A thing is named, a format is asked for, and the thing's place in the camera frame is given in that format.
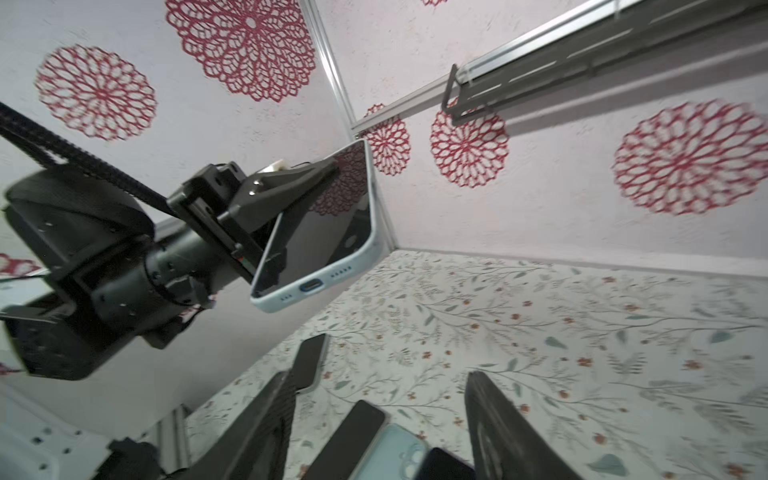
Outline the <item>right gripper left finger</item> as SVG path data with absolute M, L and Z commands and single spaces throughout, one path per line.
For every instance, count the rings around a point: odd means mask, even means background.
M 289 370 L 276 373 L 216 443 L 175 479 L 260 480 L 284 476 L 296 387 Z

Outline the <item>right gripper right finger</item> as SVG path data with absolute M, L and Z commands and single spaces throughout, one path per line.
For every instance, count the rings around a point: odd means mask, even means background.
M 464 399 L 478 479 L 581 479 L 485 373 L 468 374 Z

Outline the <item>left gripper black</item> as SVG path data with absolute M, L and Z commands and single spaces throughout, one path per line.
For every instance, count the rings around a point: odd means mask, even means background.
M 251 282 L 275 218 L 337 171 L 333 158 L 251 175 L 235 162 L 209 164 L 184 182 L 167 203 L 227 266 Z

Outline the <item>light blue phone case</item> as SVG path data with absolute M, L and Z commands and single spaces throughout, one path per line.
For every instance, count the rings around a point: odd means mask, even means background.
M 399 425 L 389 424 L 353 479 L 414 479 L 427 452 L 427 444 L 418 436 Z

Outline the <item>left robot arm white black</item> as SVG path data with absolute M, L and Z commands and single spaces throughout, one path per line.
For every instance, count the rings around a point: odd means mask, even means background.
M 49 292 L 2 310 L 29 374 L 81 380 L 136 337 L 162 349 L 236 280 L 251 281 L 277 217 L 305 208 L 338 172 L 332 159 L 246 175 L 208 165 L 170 198 L 161 234 L 137 201 L 62 164 L 6 194 L 6 218 L 47 267 Z

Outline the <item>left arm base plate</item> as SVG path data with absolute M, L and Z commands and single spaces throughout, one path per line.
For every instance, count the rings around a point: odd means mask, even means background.
M 159 451 L 150 443 L 124 438 L 111 441 L 108 450 L 92 480 L 157 480 L 163 473 Z

